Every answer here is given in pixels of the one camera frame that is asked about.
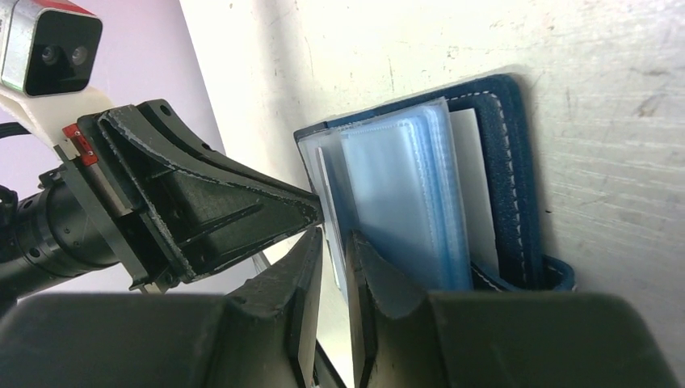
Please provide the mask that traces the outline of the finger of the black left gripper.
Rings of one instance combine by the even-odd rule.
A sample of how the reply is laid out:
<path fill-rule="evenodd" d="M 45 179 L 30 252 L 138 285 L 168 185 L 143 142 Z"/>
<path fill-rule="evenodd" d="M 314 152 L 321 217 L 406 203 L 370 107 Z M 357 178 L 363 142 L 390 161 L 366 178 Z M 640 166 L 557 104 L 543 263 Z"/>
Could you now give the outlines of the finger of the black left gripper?
<path fill-rule="evenodd" d="M 316 195 L 213 150 L 163 99 L 77 127 L 124 207 L 114 224 L 152 276 L 195 282 L 322 221 Z"/>

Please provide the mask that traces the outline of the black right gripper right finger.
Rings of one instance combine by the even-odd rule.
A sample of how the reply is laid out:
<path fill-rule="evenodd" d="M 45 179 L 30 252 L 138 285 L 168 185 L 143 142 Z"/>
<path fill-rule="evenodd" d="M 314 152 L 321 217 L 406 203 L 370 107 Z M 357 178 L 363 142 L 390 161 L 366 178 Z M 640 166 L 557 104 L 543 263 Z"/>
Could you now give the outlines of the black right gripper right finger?
<path fill-rule="evenodd" d="M 426 291 L 358 231 L 347 240 L 358 387 L 676 387 L 624 300 L 573 292 Z"/>

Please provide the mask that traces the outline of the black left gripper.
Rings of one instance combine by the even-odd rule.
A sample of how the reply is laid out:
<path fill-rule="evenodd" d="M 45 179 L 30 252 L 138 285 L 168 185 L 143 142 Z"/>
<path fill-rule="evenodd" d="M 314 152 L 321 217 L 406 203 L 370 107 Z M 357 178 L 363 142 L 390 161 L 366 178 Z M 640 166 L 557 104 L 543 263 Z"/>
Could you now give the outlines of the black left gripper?
<path fill-rule="evenodd" d="M 1 189 L 1 298 L 16 300 L 122 264 L 131 288 L 161 291 L 161 250 L 147 205 L 125 171 L 66 161 L 18 200 Z"/>

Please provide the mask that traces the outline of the navy blue card holder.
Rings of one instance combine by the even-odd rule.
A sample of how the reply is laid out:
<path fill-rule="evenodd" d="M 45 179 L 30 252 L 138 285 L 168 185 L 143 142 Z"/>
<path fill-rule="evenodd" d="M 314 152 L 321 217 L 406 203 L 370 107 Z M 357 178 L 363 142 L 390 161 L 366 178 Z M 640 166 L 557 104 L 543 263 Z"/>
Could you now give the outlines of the navy blue card holder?
<path fill-rule="evenodd" d="M 426 289 L 575 289 L 574 270 L 542 251 L 527 113 L 509 74 L 323 121 L 294 140 L 340 291 L 354 230 Z"/>

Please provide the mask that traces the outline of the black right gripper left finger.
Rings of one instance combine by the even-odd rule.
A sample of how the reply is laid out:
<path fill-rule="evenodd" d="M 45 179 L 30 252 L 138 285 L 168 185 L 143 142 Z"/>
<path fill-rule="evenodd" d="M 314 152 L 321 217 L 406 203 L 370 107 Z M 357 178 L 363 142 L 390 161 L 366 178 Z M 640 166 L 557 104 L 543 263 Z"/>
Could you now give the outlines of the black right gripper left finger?
<path fill-rule="evenodd" d="M 1 321 L 4 387 L 308 387 L 322 233 L 222 295 L 48 293 Z"/>

